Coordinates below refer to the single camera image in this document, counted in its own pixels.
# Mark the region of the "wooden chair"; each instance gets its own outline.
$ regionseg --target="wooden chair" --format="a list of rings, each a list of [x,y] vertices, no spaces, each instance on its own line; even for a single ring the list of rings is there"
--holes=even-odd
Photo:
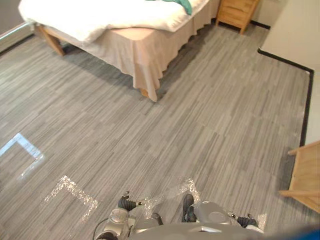
[[[295,155],[289,190],[279,193],[292,197],[320,213],[320,141],[288,152]]]

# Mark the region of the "wooden furniture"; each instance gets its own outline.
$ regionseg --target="wooden furniture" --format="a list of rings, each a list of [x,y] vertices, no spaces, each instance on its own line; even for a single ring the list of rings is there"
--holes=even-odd
[[[221,0],[215,25],[219,22],[240,28],[243,34],[249,24],[259,0]]]
[[[288,152],[295,155],[289,190],[279,191],[320,213],[320,141]]]

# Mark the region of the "teal cloth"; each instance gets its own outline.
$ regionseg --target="teal cloth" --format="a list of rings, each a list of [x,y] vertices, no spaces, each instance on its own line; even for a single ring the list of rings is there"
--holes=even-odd
[[[182,7],[184,7],[186,14],[192,15],[192,6],[191,6],[189,0],[162,0],[162,1],[175,2],[177,4],[180,4]]]

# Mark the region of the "beige bed skirt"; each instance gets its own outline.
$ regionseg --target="beige bed skirt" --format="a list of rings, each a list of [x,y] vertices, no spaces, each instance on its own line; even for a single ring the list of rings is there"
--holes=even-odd
[[[72,45],[83,49],[133,77],[133,87],[145,89],[156,102],[163,71],[192,35],[216,17],[219,0],[210,0],[187,24],[176,32],[150,28],[106,30],[97,40],[83,44],[63,32],[52,29]]]

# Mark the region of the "tape marking on floor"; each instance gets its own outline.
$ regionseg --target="tape marking on floor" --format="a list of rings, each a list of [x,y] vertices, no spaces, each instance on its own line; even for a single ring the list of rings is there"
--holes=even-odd
[[[52,199],[56,198],[58,193],[62,190],[66,190],[67,192],[71,193],[74,197],[79,199],[85,206],[88,206],[88,210],[84,213],[81,217],[80,221],[85,222],[93,211],[98,207],[98,201],[95,200],[93,197],[85,193],[81,190],[74,181],[67,176],[63,176],[60,178],[59,182],[56,186],[52,189],[51,193],[49,193],[45,198],[44,202],[49,203]]]

